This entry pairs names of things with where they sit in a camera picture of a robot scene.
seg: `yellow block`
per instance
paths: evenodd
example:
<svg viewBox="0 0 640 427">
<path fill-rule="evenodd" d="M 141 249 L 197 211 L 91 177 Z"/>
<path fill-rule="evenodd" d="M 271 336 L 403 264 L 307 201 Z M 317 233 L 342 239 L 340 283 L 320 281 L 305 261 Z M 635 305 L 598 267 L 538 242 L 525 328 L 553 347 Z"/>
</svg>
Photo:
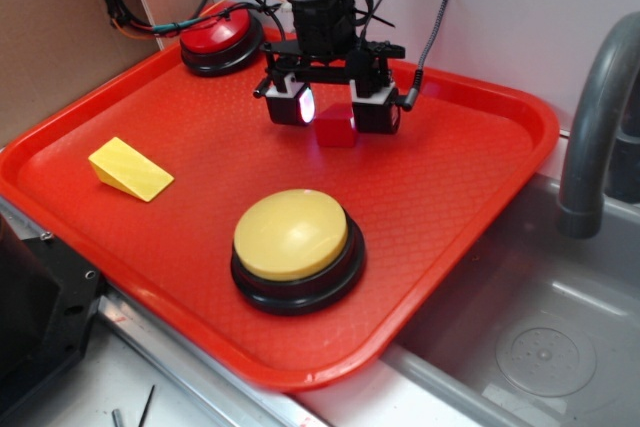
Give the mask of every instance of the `yellow block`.
<svg viewBox="0 0 640 427">
<path fill-rule="evenodd" d="M 170 174 L 117 137 L 91 154 L 89 162 L 102 182 L 145 202 L 173 182 Z"/>
</svg>

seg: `sink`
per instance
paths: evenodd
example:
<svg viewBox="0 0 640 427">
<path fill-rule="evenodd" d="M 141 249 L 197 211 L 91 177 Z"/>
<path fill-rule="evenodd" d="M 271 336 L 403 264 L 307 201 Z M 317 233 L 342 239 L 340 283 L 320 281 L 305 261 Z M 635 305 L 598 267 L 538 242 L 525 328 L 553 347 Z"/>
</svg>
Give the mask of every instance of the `sink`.
<svg viewBox="0 0 640 427">
<path fill-rule="evenodd" d="M 534 177 L 396 348 L 429 366 L 423 376 L 443 372 L 506 411 L 507 425 L 637 425 L 640 213 L 607 199 L 601 232 L 569 239 L 554 227 L 557 193 Z"/>
</svg>

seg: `red tray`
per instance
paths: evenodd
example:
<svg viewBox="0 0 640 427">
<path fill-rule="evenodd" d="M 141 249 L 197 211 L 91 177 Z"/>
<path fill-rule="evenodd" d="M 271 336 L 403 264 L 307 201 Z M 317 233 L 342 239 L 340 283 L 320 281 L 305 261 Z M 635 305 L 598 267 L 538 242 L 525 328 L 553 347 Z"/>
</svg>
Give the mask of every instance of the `red tray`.
<svg viewBox="0 0 640 427">
<path fill-rule="evenodd" d="M 398 86 L 413 66 L 394 63 Z M 312 128 L 274 125 L 252 91 L 257 62 L 191 75 L 177 46 L 154 55 L 14 141 L 0 192 L 110 281 L 240 376 L 299 391 L 375 359 L 552 150 L 558 124 L 522 92 L 428 70 L 395 136 L 321 148 Z M 348 88 L 314 86 L 316 102 Z M 151 203 L 102 184 L 87 157 L 118 136 L 171 173 Z M 310 188 L 360 225 L 368 262 L 320 312 L 261 313 L 230 275 L 235 224 L 259 199 Z"/>
</svg>

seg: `gray faucet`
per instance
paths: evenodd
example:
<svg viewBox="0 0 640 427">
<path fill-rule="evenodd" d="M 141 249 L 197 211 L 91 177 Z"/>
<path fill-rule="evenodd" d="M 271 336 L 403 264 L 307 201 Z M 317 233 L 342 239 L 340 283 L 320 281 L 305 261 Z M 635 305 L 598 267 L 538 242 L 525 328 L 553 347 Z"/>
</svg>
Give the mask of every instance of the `gray faucet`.
<svg viewBox="0 0 640 427">
<path fill-rule="evenodd" d="M 600 230 L 603 191 L 640 202 L 640 12 L 611 29 L 582 91 L 558 196 L 556 225 L 589 238 Z"/>
</svg>

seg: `yellow button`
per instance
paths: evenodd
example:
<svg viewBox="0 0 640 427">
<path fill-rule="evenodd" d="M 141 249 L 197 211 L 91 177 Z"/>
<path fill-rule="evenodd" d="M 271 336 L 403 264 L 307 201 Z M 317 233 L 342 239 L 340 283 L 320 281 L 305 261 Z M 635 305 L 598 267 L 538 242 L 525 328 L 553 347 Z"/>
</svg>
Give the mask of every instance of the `yellow button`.
<svg viewBox="0 0 640 427">
<path fill-rule="evenodd" d="M 267 280 L 291 281 L 327 267 L 347 242 L 340 204 L 315 190 L 265 197 L 240 218 L 233 237 L 242 265 Z"/>
</svg>

